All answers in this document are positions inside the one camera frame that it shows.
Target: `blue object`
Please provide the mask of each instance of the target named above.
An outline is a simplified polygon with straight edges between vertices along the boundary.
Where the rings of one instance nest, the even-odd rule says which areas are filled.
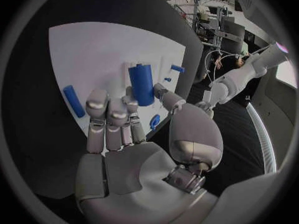
[[[156,114],[149,122],[151,130],[155,130],[156,126],[160,123],[160,116]]]
[[[78,100],[78,97],[76,95],[76,92],[75,92],[73,86],[66,86],[63,89],[63,92],[64,92],[69,104],[73,108],[73,111],[76,113],[76,115],[79,118],[83,117],[85,115],[85,111]]]
[[[175,71],[179,71],[180,73],[184,73],[185,72],[185,68],[180,67],[180,66],[175,66],[175,65],[171,65],[171,68]]]
[[[139,106],[149,106],[154,103],[150,65],[137,64],[129,68],[129,75],[133,95]]]

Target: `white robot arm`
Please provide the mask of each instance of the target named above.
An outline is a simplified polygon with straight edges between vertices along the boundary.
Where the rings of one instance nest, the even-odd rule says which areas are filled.
[[[203,101],[197,104],[206,111],[212,110],[217,103],[224,104],[239,94],[253,79],[266,74],[269,68],[278,66],[286,60],[286,53],[281,45],[270,45],[261,54],[251,55],[244,66],[234,69],[210,84],[210,91],[205,91]]]

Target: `desk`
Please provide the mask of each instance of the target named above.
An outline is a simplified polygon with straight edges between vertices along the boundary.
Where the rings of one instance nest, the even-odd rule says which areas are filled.
[[[14,47],[2,93],[3,125],[11,154],[29,187],[46,197],[63,198],[73,193],[77,164],[86,152],[86,137],[54,77],[49,28],[84,21],[133,26],[185,46],[185,73],[176,89],[184,98],[203,49],[195,33],[165,0],[48,0]]]

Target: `small blue object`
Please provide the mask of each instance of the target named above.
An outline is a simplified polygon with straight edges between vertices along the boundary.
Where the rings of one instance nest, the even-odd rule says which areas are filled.
[[[155,130],[156,126],[160,123],[160,116],[156,114],[149,122],[151,130]]]
[[[73,108],[73,111],[76,113],[76,115],[79,118],[83,117],[85,115],[85,111],[78,100],[78,97],[75,93],[73,86],[65,87],[63,89],[63,92],[64,92],[69,104]]]
[[[133,95],[139,106],[149,106],[154,103],[150,65],[137,64],[135,67],[129,68],[129,75]]]
[[[179,71],[180,73],[184,73],[185,72],[185,68],[180,67],[180,66],[175,66],[175,65],[171,65],[171,68],[175,71]]]

